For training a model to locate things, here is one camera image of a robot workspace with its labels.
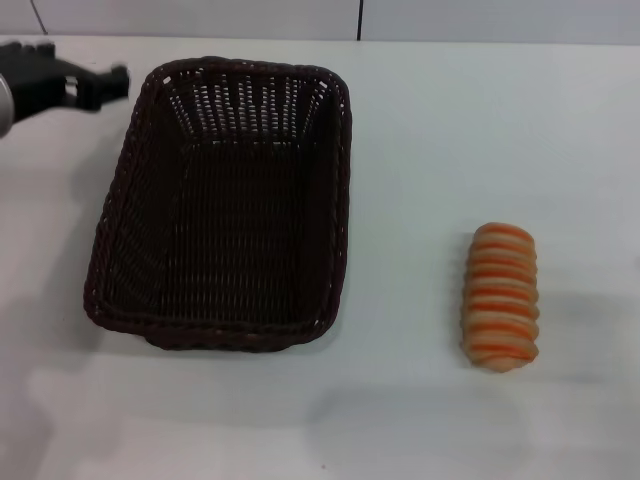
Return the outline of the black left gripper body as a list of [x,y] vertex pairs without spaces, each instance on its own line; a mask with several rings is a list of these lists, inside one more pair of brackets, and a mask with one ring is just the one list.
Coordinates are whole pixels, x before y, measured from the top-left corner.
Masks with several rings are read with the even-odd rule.
[[1,78],[14,116],[34,116],[65,103],[66,76],[60,67],[53,43],[1,45]]

